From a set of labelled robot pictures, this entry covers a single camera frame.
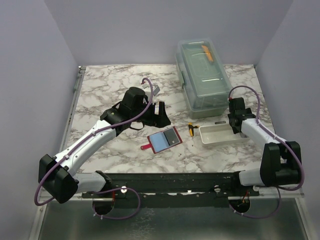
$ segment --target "metal floor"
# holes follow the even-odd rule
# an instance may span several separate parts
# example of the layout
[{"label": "metal floor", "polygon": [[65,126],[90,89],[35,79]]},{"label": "metal floor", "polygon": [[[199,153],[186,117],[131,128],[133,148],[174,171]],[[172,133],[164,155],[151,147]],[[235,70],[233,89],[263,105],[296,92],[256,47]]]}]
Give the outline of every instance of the metal floor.
[{"label": "metal floor", "polygon": [[[248,213],[272,212],[276,199],[252,199]],[[125,216],[133,209],[115,209]],[[142,208],[127,220],[93,217],[92,202],[51,202],[46,208],[40,240],[305,240],[294,198],[283,199],[280,211],[267,219],[248,219],[229,208]]]}]

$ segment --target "silver screw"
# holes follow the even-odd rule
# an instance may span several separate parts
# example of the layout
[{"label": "silver screw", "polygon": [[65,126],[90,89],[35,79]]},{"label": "silver screw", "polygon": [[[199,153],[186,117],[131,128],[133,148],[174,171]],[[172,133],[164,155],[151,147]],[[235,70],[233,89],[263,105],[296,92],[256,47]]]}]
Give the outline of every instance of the silver screw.
[{"label": "silver screw", "polygon": [[253,186],[253,191],[255,191],[255,192],[258,192],[259,191],[259,189],[260,189],[260,187],[258,187],[258,186]]}]

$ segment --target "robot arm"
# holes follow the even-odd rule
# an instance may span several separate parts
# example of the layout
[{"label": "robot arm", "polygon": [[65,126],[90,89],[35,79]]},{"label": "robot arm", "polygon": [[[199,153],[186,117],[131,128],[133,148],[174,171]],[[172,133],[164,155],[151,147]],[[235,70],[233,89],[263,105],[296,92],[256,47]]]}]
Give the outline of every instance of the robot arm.
[{"label": "robot arm", "polygon": [[[117,137],[122,131],[131,128],[130,119],[141,115],[148,106],[148,97],[137,87],[130,87],[123,100],[107,109],[94,126],[72,146],[50,157],[43,156],[39,163],[38,182],[61,161],[45,179],[43,187],[59,202],[65,203],[74,194],[98,192],[106,184],[108,177],[102,172],[77,174],[79,168],[102,145]],[[135,121],[143,126],[163,128],[171,124],[165,110],[165,103],[159,102],[159,112],[155,114],[156,103],[149,104],[146,111]]]},{"label": "robot arm", "polygon": [[298,184],[301,181],[301,169],[284,143],[293,150],[301,162],[299,144],[271,133],[259,120],[256,120],[251,109],[245,107],[242,97],[229,99],[229,111],[229,124],[233,133],[244,133],[263,149],[260,168],[237,173],[240,184],[267,187]]}]

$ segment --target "marble table surface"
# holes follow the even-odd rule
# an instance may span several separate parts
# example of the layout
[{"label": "marble table surface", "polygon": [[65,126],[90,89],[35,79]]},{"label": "marble table surface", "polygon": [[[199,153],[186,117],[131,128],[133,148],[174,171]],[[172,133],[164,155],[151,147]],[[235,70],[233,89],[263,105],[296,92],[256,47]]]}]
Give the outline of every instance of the marble table surface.
[{"label": "marble table surface", "polygon": [[[261,121],[273,130],[254,66],[225,65],[224,68],[233,87],[247,85],[259,93]],[[183,143],[154,154],[151,149],[141,150],[140,146],[148,143],[147,136],[161,129],[148,126],[140,131],[127,129],[91,156],[82,165],[80,173],[92,173],[96,170],[105,173],[234,172],[260,167],[262,150],[251,140],[203,147],[197,129],[195,136],[190,137],[189,122],[200,126],[213,125],[214,122],[223,120],[228,122],[228,110],[222,116],[190,119],[175,65],[88,66],[67,145],[70,146],[85,134],[106,109],[122,100],[129,87],[141,86],[143,77],[148,77],[160,87],[155,100],[165,102],[171,125],[176,126]],[[243,97],[246,107],[256,112],[257,99],[249,89],[238,88],[233,96]]]}]

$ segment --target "black metal bar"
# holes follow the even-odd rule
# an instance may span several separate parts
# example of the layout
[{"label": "black metal bar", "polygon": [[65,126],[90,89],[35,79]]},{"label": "black metal bar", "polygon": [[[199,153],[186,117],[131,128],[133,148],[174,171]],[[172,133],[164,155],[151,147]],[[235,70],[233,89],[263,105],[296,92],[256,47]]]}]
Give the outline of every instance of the black metal bar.
[{"label": "black metal bar", "polygon": [[[108,173],[104,190],[126,186],[135,189],[141,198],[141,207],[185,208],[185,207],[228,207],[228,197],[251,196],[259,193],[252,187],[238,184],[236,173]],[[111,198],[112,194],[87,192],[83,198]],[[128,191],[115,191],[116,208],[134,208],[137,196]]]}]

